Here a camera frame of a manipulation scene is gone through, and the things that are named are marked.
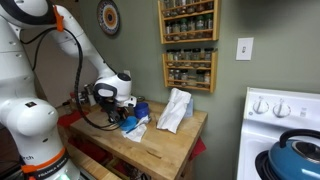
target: spice rack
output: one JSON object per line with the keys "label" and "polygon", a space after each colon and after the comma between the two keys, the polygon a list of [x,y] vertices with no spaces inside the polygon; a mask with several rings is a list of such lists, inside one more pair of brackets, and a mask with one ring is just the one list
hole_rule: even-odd
{"label": "spice rack", "polygon": [[[168,60],[168,55],[166,53],[162,54],[162,62],[163,62],[163,75],[164,75],[164,84],[165,87],[176,87],[176,88],[185,88],[185,89],[195,89],[195,90],[202,90],[202,91],[209,91],[210,93],[213,93],[213,91],[216,88],[216,77],[217,77],[217,59],[218,59],[218,51],[212,52],[211,55],[211,61],[207,61],[207,60],[177,60],[177,61],[172,61],[172,60]],[[189,62],[189,63],[203,63],[203,64],[207,64],[207,63],[211,63],[211,66],[206,68],[206,67],[198,67],[195,68],[193,66],[169,66],[168,64],[174,64],[176,62],[179,63],[185,63],[185,62]],[[170,69],[188,69],[188,70],[206,70],[206,71],[210,71],[210,83],[205,83],[205,82],[195,82],[196,86],[190,86],[189,84],[191,83],[191,81],[187,80],[170,80],[169,79],[169,70]],[[177,84],[171,84],[174,82],[178,82],[178,83],[187,83],[188,85],[186,86],[182,86],[182,85],[177,85]]]}
{"label": "spice rack", "polygon": [[[220,29],[220,0],[200,0],[199,2],[195,2],[192,4],[186,4],[183,6],[176,6],[174,8],[166,8],[163,0],[158,0],[158,15],[159,15],[159,26],[160,26],[160,39],[161,44],[170,44],[170,43],[181,43],[181,42],[200,42],[200,41],[216,41],[219,39],[219,29]],[[198,6],[205,5],[207,3],[213,3],[213,9],[203,10],[201,12],[193,12],[193,13],[185,13],[176,16],[166,17],[164,14],[167,11],[175,11],[181,8],[188,8],[190,6]],[[187,32],[179,32],[179,33],[166,33],[166,23],[179,21],[182,18],[195,18],[199,15],[212,14],[213,17],[213,28],[212,29],[203,29],[203,30],[194,30]],[[204,33],[206,36],[204,37],[196,37],[196,38],[187,38],[187,39],[179,39],[179,40],[168,40],[168,37],[174,36],[184,36],[185,33],[188,34],[197,34]]]}

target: white stove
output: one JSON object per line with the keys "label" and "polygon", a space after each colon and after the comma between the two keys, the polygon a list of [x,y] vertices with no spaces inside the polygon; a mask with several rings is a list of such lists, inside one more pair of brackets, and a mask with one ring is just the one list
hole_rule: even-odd
{"label": "white stove", "polygon": [[[248,88],[241,130],[238,180],[260,180],[256,156],[290,129],[320,131],[320,94]],[[319,140],[298,137],[319,146]]]}

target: wooden spice rack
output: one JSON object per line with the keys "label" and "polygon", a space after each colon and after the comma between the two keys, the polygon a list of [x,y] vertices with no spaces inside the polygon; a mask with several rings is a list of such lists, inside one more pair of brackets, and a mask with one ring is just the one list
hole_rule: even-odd
{"label": "wooden spice rack", "polygon": [[[217,77],[217,59],[218,59],[218,51],[215,51],[211,55],[211,61],[207,60],[178,60],[178,61],[169,61],[168,55],[166,53],[162,54],[162,62],[163,62],[163,75],[164,75],[164,85],[165,87],[176,87],[176,88],[185,88],[185,89],[195,89],[195,90],[202,90],[202,91],[209,91],[210,93],[213,93],[213,91],[216,88],[216,77]],[[193,66],[169,66],[168,63],[175,63],[175,62],[190,62],[190,63],[199,63],[199,64],[206,64],[211,63],[211,66],[209,68],[206,67],[198,67],[195,68]],[[206,70],[210,71],[210,83],[204,83],[204,82],[195,82],[197,85],[207,85],[208,87],[197,87],[197,86],[182,86],[177,84],[170,84],[170,82],[186,82],[187,84],[190,83],[190,81],[184,81],[184,80],[170,80],[169,79],[169,70],[170,69],[188,69],[188,70]]]}
{"label": "wooden spice rack", "polygon": [[[199,4],[206,4],[208,2],[213,2],[213,9],[212,10],[204,10],[202,12],[194,12],[191,14],[183,14],[183,15],[177,15],[174,17],[165,17],[163,14],[165,11],[170,10],[176,10],[179,8],[189,6],[197,6]],[[196,31],[187,31],[187,32],[181,32],[181,33],[165,33],[165,24],[166,22],[172,22],[176,20],[180,20],[181,18],[189,18],[189,17],[196,17],[198,15],[205,15],[205,14],[212,14],[213,17],[213,29],[205,29],[205,30],[196,30]],[[185,6],[177,6],[175,8],[165,8],[165,4],[162,0],[158,0],[158,15],[159,15],[159,26],[160,26],[160,39],[161,44],[169,44],[169,43],[180,43],[180,42],[199,42],[199,41],[216,41],[219,39],[219,29],[220,29],[220,0],[202,0],[200,2],[187,4]],[[203,38],[194,38],[194,39],[180,39],[180,40],[167,40],[167,36],[174,36],[174,35],[183,35],[185,33],[208,33],[211,37],[203,37]]]}

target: stove control panel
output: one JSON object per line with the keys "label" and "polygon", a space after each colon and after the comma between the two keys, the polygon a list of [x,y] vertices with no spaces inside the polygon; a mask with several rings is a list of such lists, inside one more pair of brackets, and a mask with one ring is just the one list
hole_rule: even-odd
{"label": "stove control panel", "polygon": [[248,88],[244,120],[320,131],[320,94]]}

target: stove knob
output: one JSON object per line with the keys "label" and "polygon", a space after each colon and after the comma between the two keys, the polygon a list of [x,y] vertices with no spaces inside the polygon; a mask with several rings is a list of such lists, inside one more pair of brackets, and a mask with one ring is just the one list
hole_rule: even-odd
{"label": "stove knob", "polygon": [[280,102],[280,104],[277,104],[273,108],[273,113],[276,115],[278,118],[284,118],[286,116],[289,116],[291,113],[290,107],[285,104],[283,101]]}
{"label": "stove knob", "polygon": [[266,101],[264,101],[263,99],[260,99],[259,102],[256,102],[253,105],[253,110],[257,114],[263,114],[269,110],[269,104]]}

